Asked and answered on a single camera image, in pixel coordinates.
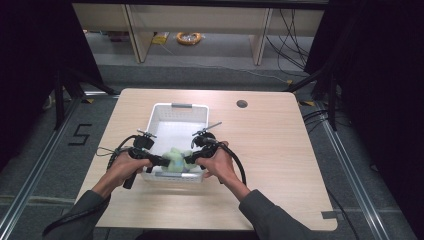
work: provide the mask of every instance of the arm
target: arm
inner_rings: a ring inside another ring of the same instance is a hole
[[[197,159],[196,163],[208,170],[205,177],[218,177],[240,201],[240,211],[252,223],[260,239],[311,238],[311,230],[273,204],[258,190],[250,191],[238,179],[231,156],[223,149],[219,148],[212,158]]]
[[[121,153],[99,182],[78,200],[72,209],[43,232],[43,239],[93,239],[93,230],[107,208],[112,191],[133,172],[151,166],[147,159],[134,160]]]

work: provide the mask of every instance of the black cable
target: black cable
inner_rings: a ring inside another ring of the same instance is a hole
[[[246,185],[247,186],[247,183],[246,183],[246,174],[245,174],[245,172],[244,172],[244,168],[243,168],[243,165],[241,164],[241,162],[240,162],[240,159],[237,157],[237,155],[233,152],[233,151],[231,151],[231,149],[229,149],[228,147],[227,147],[227,145],[225,145],[224,143],[222,143],[222,142],[219,142],[219,146],[224,150],[224,151],[226,151],[228,154],[230,154],[230,156],[234,159],[234,161],[236,162],[236,164],[237,164],[237,166],[238,166],[238,168],[239,168],[239,170],[240,170],[240,174],[241,174],[241,181],[243,182],[243,184],[244,185]]]
[[[352,222],[349,219],[349,216],[347,215],[347,213],[345,212],[344,208],[342,207],[342,205],[339,203],[339,201],[337,201],[336,197],[333,195],[333,193],[331,193],[331,191],[325,187],[325,189],[327,189],[327,193],[328,195],[330,195],[330,197],[334,200],[334,202],[337,204],[337,206],[340,208],[340,211],[342,211],[343,216],[346,218],[346,221],[348,222],[350,228],[352,229],[353,235],[355,235],[355,239],[359,240],[359,236],[358,233],[355,230],[355,227],[353,227]]]
[[[118,157],[118,155],[121,153],[121,150],[122,150],[122,146],[124,146],[124,144],[126,143],[126,142],[128,142],[128,140],[130,140],[130,139],[132,139],[132,138],[136,138],[137,137],[137,135],[131,135],[131,136],[129,136],[129,137],[127,137],[127,138],[125,138],[125,140],[124,141],[122,141],[121,142],[121,144],[119,144],[119,146],[115,149],[115,151],[112,153],[112,156],[110,156],[110,159],[109,159],[109,162],[108,162],[108,164],[107,164],[107,168],[106,169],[109,169],[111,166],[112,166],[112,164],[113,164],[113,162],[115,161],[115,159]]]
[[[287,32],[290,32],[291,31],[291,25],[290,25],[290,28],[288,28],[287,29]],[[287,39],[289,38],[289,34],[287,34],[286,35],[286,38],[283,40],[282,38],[281,38],[281,36],[278,36],[278,38],[280,39],[280,41],[282,42],[282,44],[283,44],[283,46],[286,46],[288,49],[290,49],[290,50],[292,50],[293,52],[295,52],[295,53],[300,53],[300,54],[303,54],[303,53],[301,53],[301,52],[299,52],[299,51],[296,51],[295,49],[293,49],[292,47],[290,47],[286,42],[287,42]]]
[[[328,112],[328,110],[318,110],[318,111],[314,111],[314,112],[308,113],[308,114],[302,116],[302,118],[303,118],[303,121],[306,122],[310,118],[319,116],[319,115],[321,115],[323,113],[326,113],[326,112]]]
[[[99,153],[98,153],[99,149],[107,150],[107,151],[109,151],[110,153],[99,154]],[[115,152],[115,151],[110,150],[110,149],[107,149],[107,148],[104,148],[104,147],[98,147],[98,148],[97,148],[97,151],[96,151],[96,156],[98,156],[98,157],[104,157],[104,156],[107,156],[107,155],[111,155],[111,154],[113,154],[114,152]]]
[[[305,123],[305,126],[311,125],[312,123],[316,123],[316,122],[323,122],[325,120],[327,120],[327,119],[320,118],[320,119],[314,120],[312,122]]]
[[[302,69],[303,70],[303,66],[300,64],[300,63],[298,63],[298,62],[296,62],[293,58],[291,58],[291,57],[289,57],[289,56],[287,56],[286,54],[284,54],[282,51],[281,51],[281,49],[282,49],[282,47],[284,46],[281,46],[280,48],[277,48],[272,42],[271,42],[271,40],[268,38],[268,36],[266,36],[266,39],[268,40],[268,42],[269,42],[269,44],[271,45],[271,47],[274,49],[274,51],[279,55],[279,56],[282,56],[282,57],[284,57],[285,59],[287,59],[289,62],[291,62],[293,65],[295,65],[296,67],[298,67],[298,68],[300,68],[300,69]]]
[[[296,46],[296,48],[298,49],[298,51],[295,51],[295,50],[293,50],[292,48],[290,48],[290,49],[292,49],[294,52],[296,52],[296,53],[298,53],[299,54],[299,57],[300,57],[300,59],[301,59],[301,61],[302,61],[302,63],[305,65],[306,64],[306,61],[305,61],[305,59],[304,59],[304,56],[307,56],[307,54],[309,54],[306,50],[304,50],[302,47],[300,47],[299,46],[299,42],[297,41],[297,35],[296,35],[296,25],[294,24],[294,16],[295,16],[295,10],[293,9],[292,10],[292,17],[291,17],[291,20],[292,20],[292,22],[291,22],[291,24],[290,24],[290,27],[289,27],[289,25],[287,24],[287,22],[286,22],[286,19],[284,18],[284,15],[283,15],[283,12],[282,12],[282,10],[280,9],[280,15],[281,15],[281,18],[283,19],[283,22],[284,22],[284,25],[286,26],[286,29],[287,29],[287,36],[290,36],[290,38],[291,38],[291,40],[293,41],[293,43],[295,44],[295,46]],[[291,33],[291,29],[292,29],[292,26],[293,26],[293,32],[294,32],[294,37],[293,37],[293,34]]]
[[[281,68],[281,66],[280,66],[280,54],[278,54],[278,55],[277,55],[277,66],[278,66],[278,68],[280,69],[280,71],[281,71],[282,73],[285,73],[285,74],[288,74],[288,75],[292,75],[292,76],[296,76],[296,77],[307,77],[307,76],[298,75],[298,74],[289,73],[289,72],[284,71],[284,70]]]
[[[299,42],[297,41],[296,24],[294,23],[295,14],[296,14],[296,9],[292,9],[292,23],[293,23],[293,34],[294,34],[294,39],[293,39],[293,35],[292,35],[292,40],[293,40],[293,42],[295,42],[297,50],[299,51],[300,59],[302,59],[303,64],[306,65],[306,60],[304,58],[304,54],[302,54],[302,50],[304,52],[306,52],[306,51],[303,48],[300,47]]]
[[[317,123],[317,124],[315,124],[315,126],[313,126],[312,127],[312,129],[310,129],[309,131],[308,131],[308,134],[310,134],[312,131],[314,131],[315,130],[315,128],[317,128],[321,123],[323,123],[323,122],[325,122],[325,121],[327,121],[328,120],[328,118],[325,118],[325,119],[319,119],[318,121],[319,121],[319,123]]]

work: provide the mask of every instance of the finger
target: finger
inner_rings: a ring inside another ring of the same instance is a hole
[[[132,159],[128,154],[128,151],[122,151],[119,153],[118,157]]]
[[[195,163],[197,165],[203,165],[204,166],[205,163],[206,163],[206,158],[198,158],[198,159],[196,159]]]
[[[212,174],[212,173],[210,173],[210,172],[205,172],[205,173],[203,174],[203,177],[204,177],[204,178],[209,178],[209,177],[211,177],[211,176],[213,176],[213,174]]]
[[[133,160],[129,164],[131,168],[133,169],[143,168],[144,166],[146,167],[152,166],[152,163],[150,162],[149,159]]]
[[[128,175],[127,177],[124,177],[124,179],[125,179],[125,180],[128,180],[128,179],[130,179],[130,178],[132,177],[132,175],[133,175],[133,174],[131,173],[131,174],[130,174],[130,175]]]
[[[229,143],[228,143],[227,141],[222,141],[221,143],[222,143],[222,144],[224,144],[224,145],[225,145],[225,147],[228,147],[228,144],[229,144]],[[218,147],[218,150],[219,150],[219,151],[224,150],[223,146]]]
[[[142,161],[143,161],[143,164],[141,164],[140,165],[141,167],[139,167],[137,169],[137,173],[143,172],[143,168],[144,167],[153,167],[153,164],[152,164],[152,162],[149,159],[142,159]]]

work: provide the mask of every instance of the aluminum rail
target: aluminum rail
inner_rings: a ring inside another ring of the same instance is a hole
[[[22,212],[25,209],[25,206],[33,193],[35,187],[37,186],[39,180],[43,176],[45,169],[47,168],[50,159],[52,158],[60,139],[62,138],[63,133],[65,132],[69,119],[72,117],[73,113],[77,109],[81,99],[74,99],[71,101],[67,111],[66,118],[64,119],[62,125],[54,130],[49,141],[43,149],[40,157],[32,168],[30,174],[28,175],[24,185],[22,186],[19,193],[14,198],[12,204],[9,207],[9,210],[6,212],[0,223],[0,239],[7,240],[12,233],[16,223],[18,222]]]
[[[317,103],[317,108],[318,110],[325,109],[319,102]],[[390,239],[387,230],[384,227],[383,221],[381,220],[380,214],[378,213],[374,203],[365,190],[365,187],[362,184],[362,181],[359,178],[355,167],[353,166],[352,161],[350,160],[349,155],[347,154],[342,141],[339,138],[339,135],[336,131],[333,131],[333,128],[330,126],[328,121],[324,121],[323,124],[328,138],[330,139],[331,145],[333,145],[333,148],[336,151],[337,157],[342,165],[350,186],[352,187],[356,200],[358,201],[358,204],[365,215],[365,219],[370,226],[374,238],[381,240]]]

